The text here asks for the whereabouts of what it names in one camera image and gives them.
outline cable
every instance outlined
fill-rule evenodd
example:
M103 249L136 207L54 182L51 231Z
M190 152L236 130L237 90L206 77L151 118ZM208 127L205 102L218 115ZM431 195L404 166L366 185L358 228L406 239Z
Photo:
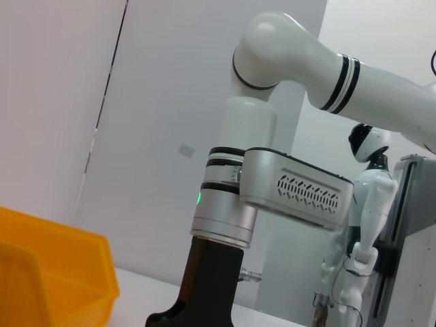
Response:
M334 301L337 305L344 305L344 304L343 304L343 303L339 303L338 301L336 301L336 300L334 299L334 296L333 296L333 288L334 288L334 285L336 284L336 280L338 279L339 273L341 272L342 268L346 269L346 268L344 267L344 265L345 265L345 262L347 261L347 259L348 259L348 257L345 257L345 259L342 261L342 267L338 270L338 273L336 274L336 277L334 278L333 285L332 285L331 296L332 296L333 301ZM344 306L349 307L349 308L352 308L353 310L356 310L356 311L357 311L357 313L359 314L359 317L360 317L360 325L359 325L359 327L362 327L362 324L363 324L363 318L362 318L362 314L360 313L360 311L357 310L357 308L353 307L352 305L344 305Z
M431 70L433 70L434 75L436 75L436 69L435 69L435 58L436 58L436 51L433 53L433 57L431 57Z

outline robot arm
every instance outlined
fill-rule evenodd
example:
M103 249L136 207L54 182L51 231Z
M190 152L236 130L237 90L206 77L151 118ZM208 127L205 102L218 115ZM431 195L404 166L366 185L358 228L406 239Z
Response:
M434 87L335 54L287 14L255 17L233 58L237 95L268 101L282 80L301 83L313 106L399 131L436 152Z

